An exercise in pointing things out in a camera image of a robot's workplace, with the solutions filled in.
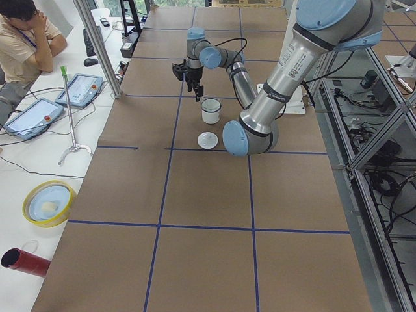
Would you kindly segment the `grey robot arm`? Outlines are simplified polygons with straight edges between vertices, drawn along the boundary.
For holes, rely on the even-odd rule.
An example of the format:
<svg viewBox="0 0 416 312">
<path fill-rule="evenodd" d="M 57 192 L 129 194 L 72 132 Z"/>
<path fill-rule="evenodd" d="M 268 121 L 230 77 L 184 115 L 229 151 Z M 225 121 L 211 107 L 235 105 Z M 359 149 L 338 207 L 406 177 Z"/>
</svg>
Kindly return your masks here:
<svg viewBox="0 0 416 312">
<path fill-rule="evenodd" d="M 216 47 L 202 28 L 187 32 L 187 57 L 180 73 L 188 89 L 203 95 L 203 69 L 224 68 L 234 84 L 243 111 L 227 122 L 222 140 L 234 156 L 268 152 L 278 141 L 276 118 L 317 59 L 331 51 L 353 51 L 376 45 L 382 37 L 384 1 L 299 1 L 292 40 L 256 91 L 241 53 Z"/>
</svg>

